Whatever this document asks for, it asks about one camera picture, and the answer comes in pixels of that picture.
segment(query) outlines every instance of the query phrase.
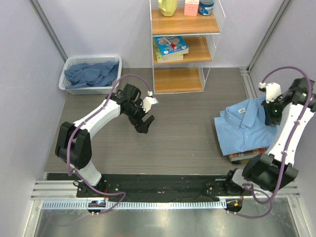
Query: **yellow jug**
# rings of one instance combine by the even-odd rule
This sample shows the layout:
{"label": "yellow jug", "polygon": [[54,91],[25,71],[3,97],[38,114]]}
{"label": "yellow jug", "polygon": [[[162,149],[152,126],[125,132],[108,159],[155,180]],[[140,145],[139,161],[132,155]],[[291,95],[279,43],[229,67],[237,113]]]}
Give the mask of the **yellow jug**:
{"label": "yellow jug", "polygon": [[173,16],[177,10],[178,0],[158,0],[160,12],[164,16]]}

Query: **blue shirt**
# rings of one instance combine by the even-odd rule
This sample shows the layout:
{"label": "blue shirt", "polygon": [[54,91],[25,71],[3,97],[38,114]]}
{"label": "blue shirt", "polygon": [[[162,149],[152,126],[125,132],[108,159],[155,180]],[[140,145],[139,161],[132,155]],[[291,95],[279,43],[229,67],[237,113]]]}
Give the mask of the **blue shirt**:
{"label": "blue shirt", "polygon": [[274,140],[278,126],[265,125],[265,111],[261,105],[265,96],[247,99],[220,112],[214,118],[218,141],[224,156],[268,147]]}

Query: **shirt label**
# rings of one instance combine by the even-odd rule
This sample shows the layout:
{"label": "shirt label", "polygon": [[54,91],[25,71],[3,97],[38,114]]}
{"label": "shirt label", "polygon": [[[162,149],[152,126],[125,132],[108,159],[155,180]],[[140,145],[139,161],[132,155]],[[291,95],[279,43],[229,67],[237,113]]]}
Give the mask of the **shirt label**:
{"label": "shirt label", "polygon": [[241,110],[238,110],[238,113],[240,113],[240,114],[245,113],[245,112],[246,112],[245,108],[242,108]]}

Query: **shelf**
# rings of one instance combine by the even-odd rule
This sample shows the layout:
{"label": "shelf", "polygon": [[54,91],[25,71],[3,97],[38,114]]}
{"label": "shelf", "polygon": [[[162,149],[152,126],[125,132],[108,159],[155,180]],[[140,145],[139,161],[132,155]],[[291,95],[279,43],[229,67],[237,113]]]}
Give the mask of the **shelf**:
{"label": "shelf", "polygon": [[155,93],[203,91],[198,68],[155,69]]}
{"label": "shelf", "polygon": [[220,33],[214,14],[185,16],[183,8],[171,17],[163,16],[160,9],[152,9],[152,28],[153,36]]}
{"label": "shelf", "polygon": [[154,51],[154,64],[171,64],[171,63],[192,63],[192,62],[209,62],[212,61],[212,57],[209,53],[206,38],[201,37],[185,37],[185,42],[189,46],[189,53],[183,55],[182,60],[173,62],[158,63],[156,53]]}

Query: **blue book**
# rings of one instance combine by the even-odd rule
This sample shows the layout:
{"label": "blue book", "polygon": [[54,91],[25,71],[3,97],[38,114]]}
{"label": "blue book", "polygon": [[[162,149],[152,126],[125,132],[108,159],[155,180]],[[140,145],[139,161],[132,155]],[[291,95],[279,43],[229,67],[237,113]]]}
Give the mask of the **blue book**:
{"label": "blue book", "polygon": [[[176,48],[172,48],[164,38],[167,38],[172,44],[176,45]],[[189,47],[181,36],[155,36],[154,40],[164,59],[189,53]]]}

